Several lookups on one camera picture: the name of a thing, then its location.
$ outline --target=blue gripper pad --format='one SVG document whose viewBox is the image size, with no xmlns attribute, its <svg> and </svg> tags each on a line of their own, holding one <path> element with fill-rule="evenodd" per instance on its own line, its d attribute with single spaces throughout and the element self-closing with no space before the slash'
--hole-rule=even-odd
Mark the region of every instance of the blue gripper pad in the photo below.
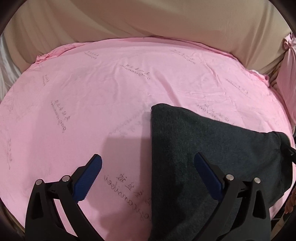
<svg viewBox="0 0 296 241">
<path fill-rule="evenodd" d="M 85 170 L 73 186 L 73 199 L 76 202 L 85 199 L 92 184 L 102 169 L 102 158 L 99 155 L 94 155 L 93 158 L 87 163 Z"/>
<path fill-rule="evenodd" d="M 221 202 L 224 197 L 223 184 L 213 172 L 206 160 L 199 153 L 194 156 L 194 166 L 203 183 L 207 187 L 211 197 Z"/>
</svg>

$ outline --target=pink sheet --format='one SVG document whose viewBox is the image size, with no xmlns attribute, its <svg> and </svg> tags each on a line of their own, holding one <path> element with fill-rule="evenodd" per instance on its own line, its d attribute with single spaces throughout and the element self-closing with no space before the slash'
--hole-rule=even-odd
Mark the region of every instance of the pink sheet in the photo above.
<svg viewBox="0 0 296 241">
<path fill-rule="evenodd" d="M 284 47 L 287 50 L 279 74 L 276 78 L 275 89 L 281 94 L 291 124 L 296 124 L 296 38 L 290 33 L 284 39 Z"/>
<path fill-rule="evenodd" d="M 98 153 L 103 168 L 81 209 L 106 241 L 147 240 L 150 108 L 157 103 L 250 130 L 281 131 L 294 146 L 268 81 L 230 54 L 162 38 L 65 45 L 39 57 L 0 104 L 4 204 L 24 225 L 37 179 L 57 181 Z"/>
</svg>

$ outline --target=wrinkled fabric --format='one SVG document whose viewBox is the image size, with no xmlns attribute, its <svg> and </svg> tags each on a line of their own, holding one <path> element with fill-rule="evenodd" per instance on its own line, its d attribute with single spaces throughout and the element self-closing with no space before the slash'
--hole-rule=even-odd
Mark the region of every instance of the wrinkled fabric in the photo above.
<svg viewBox="0 0 296 241">
<path fill-rule="evenodd" d="M 3 100 L 7 91 L 20 77 L 21 72 L 18 67 L 13 63 L 4 34 L 0 36 L 0 103 Z"/>
<path fill-rule="evenodd" d="M 151 132 L 149 241 L 192 241 L 214 212 L 218 201 L 194 166 L 198 152 L 225 175 L 249 182 L 260 178 L 268 208 L 291 186 L 292 160 L 281 152 L 289 139 L 283 133 L 250 131 L 167 104 L 152 107 Z M 220 235 L 230 231 L 240 203 L 235 199 Z"/>
<path fill-rule="evenodd" d="M 281 94 L 291 123 L 296 124 L 296 38 L 290 33 L 284 39 L 284 47 L 287 50 L 274 88 Z"/>
<path fill-rule="evenodd" d="M 58 181 L 97 153 L 103 168 L 81 209 L 106 241 L 147 241 L 150 113 L 158 103 L 245 129 L 283 132 L 294 147 L 268 80 L 228 53 L 151 37 L 65 45 L 40 56 L 0 104 L 0 196 L 6 207 L 24 225 L 37 179 Z M 289 191 L 270 208 L 271 216 Z M 73 233 L 60 205 L 58 210 Z"/>
<path fill-rule="evenodd" d="M 162 36 L 229 52 L 262 74 L 283 59 L 290 32 L 268 0 L 27 0 L 4 31 L 22 72 L 61 45 Z"/>
</svg>

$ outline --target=chinese characters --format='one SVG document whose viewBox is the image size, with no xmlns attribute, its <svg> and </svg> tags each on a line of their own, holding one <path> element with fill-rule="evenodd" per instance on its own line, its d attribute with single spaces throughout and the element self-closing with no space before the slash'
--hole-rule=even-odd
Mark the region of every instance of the chinese characters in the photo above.
<svg viewBox="0 0 296 241">
<path fill-rule="evenodd" d="M 199 107 L 205 113 L 207 113 L 213 120 L 229 122 L 228 117 L 225 117 L 221 113 L 216 113 L 213 109 L 210 110 L 207 104 L 196 104 L 196 106 Z"/>
<path fill-rule="evenodd" d="M 87 52 L 84 52 L 86 55 L 88 55 L 89 57 L 93 58 L 93 59 L 97 59 L 97 57 L 99 56 L 99 54 L 96 54 L 94 52 L 91 52 L 91 51 L 87 51 Z"/>
<path fill-rule="evenodd" d="M 237 85 L 236 83 L 233 83 L 231 80 L 229 79 L 225 79 L 229 84 L 231 84 L 232 86 L 234 86 L 240 93 L 244 94 L 245 96 L 248 97 L 248 91 L 245 90 L 244 88 L 240 87 L 239 85 Z"/>
<path fill-rule="evenodd" d="M 46 75 L 43 75 L 42 76 L 42 79 L 43 79 L 43 86 L 45 86 L 46 83 L 49 81 L 49 78 L 48 78 L 47 74 Z"/>
<path fill-rule="evenodd" d="M 119 182 L 123 183 L 126 181 L 127 177 L 124 176 L 124 174 L 120 174 L 116 179 L 118 179 Z M 140 206 L 134 200 L 132 200 L 131 198 L 128 198 L 128 195 L 125 195 L 124 190 L 121 189 L 121 187 L 119 186 L 118 181 L 113 182 L 111 180 L 111 178 L 109 177 L 109 175 L 107 175 L 107 176 L 105 175 L 104 180 L 107 183 L 107 185 L 114 191 L 114 193 L 117 194 L 116 195 L 117 197 L 119 197 L 126 204 L 128 204 L 135 213 L 139 214 L 139 218 L 141 221 L 144 221 L 144 220 L 151 221 L 151 214 L 149 214 L 148 212 L 145 212 L 143 210 L 143 205 Z M 144 191 L 142 190 L 140 192 L 134 192 L 134 193 L 137 198 L 140 198 L 142 196 L 143 192 Z M 145 203 L 148 206 L 150 206 L 150 204 L 151 204 L 151 201 L 149 201 L 150 199 L 145 201 Z"/>
<path fill-rule="evenodd" d="M 64 117 L 66 115 L 66 111 L 62 112 L 63 107 L 61 106 L 61 103 L 59 102 L 59 100 L 56 100 L 55 102 L 52 101 L 51 105 L 52 105 L 52 108 L 56 114 L 56 118 L 58 120 L 57 124 L 58 124 L 58 126 L 61 125 L 62 133 L 64 133 L 66 130 L 65 120 L 68 121 L 68 119 L 70 119 L 70 116 L 68 116 L 68 119 L 67 119 L 67 117 Z"/>
<path fill-rule="evenodd" d="M 10 170 L 10 162 L 12 162 L 12 155 L 11 155 L 11 139 L 8 139 L 7 141 L 7 163 Z"/>
<path fill-rule="evenodd" d="M 172 52 L 174 52 L 174 53 L 176 53 L 176 54 L 182 56 L 182 57 L 183 57 L 184 59 L 186 59 L 187 61 L 192 62 L 192 63 L 195 64 L 195 62 L 193 61 L 194 59 L 193 59 L 193 58 L 190 58 L 190 56 L 185 55 L 184 53 L 181 53 L 180 51 L 178 51 L 178 50 L 176 50 L 176 49 L 173 49 L 173 50 L 170 49 L 170 51 L 172 51 Z"/>
<path fill-rule="evenodd" d="M 118 179 L 118 181 L 120 181 L 121 183 L 124 183 L 126 181 L 126 176 L 124 174 L 120 174 L 119 177 L 117 177 L 116 179 Z M 125 185 L 125 187 L 131 191 L 135 187 L 135 185 L 134 183 L 130 183 L 128 185 Z"/>
<path fill-rule="evenodd" d="M 125 68 L 126 70 L 133 72 L 134 74 L 137 74 L 139 77 L 145 77 L 147 80 L 150 80 L 150 78 L 148 77 L 148 75 L 150 74 L 150 72 L 146 72 L 142 69 L 139 68 L 135 68 L 132 65 L 126 64 L 126 65 L 122 65 L 120 64 L 120 66 L 122 66 L 123 68 Z"/>
</svg>

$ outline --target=pink fabric corner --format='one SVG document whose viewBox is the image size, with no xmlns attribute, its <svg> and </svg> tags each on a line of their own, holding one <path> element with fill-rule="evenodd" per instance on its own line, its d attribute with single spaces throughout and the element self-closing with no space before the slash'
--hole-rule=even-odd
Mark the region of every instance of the pink fabric corner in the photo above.
<svg viewBox="0 0 296 241">
<path fill-rule="evenodd" d="M 284 48 L 287 50 L 276 83 L 286 104 L 292 124 L 296 124 L 296 39 L 290 33 L 284 39 Z"/>
<path fill-rule="evenodd" d="M 43 54 L 43 55 L 38 55 L 35 61 L 35 64 L 39 64 L 41 62 L 43 62 L 46 59 L 51 59 L 51 58 L 56 58 L 58 56 L 60 56 L 62 53 L 89 44 L 89 42 L 86 43 L 72 43 L 72 44 L 66 44 L 66 45 L 62 45 L 59 46 L 57 48 L 55 48 L 54 50 L 50 51 L 49 53 Z"/>
</svg>

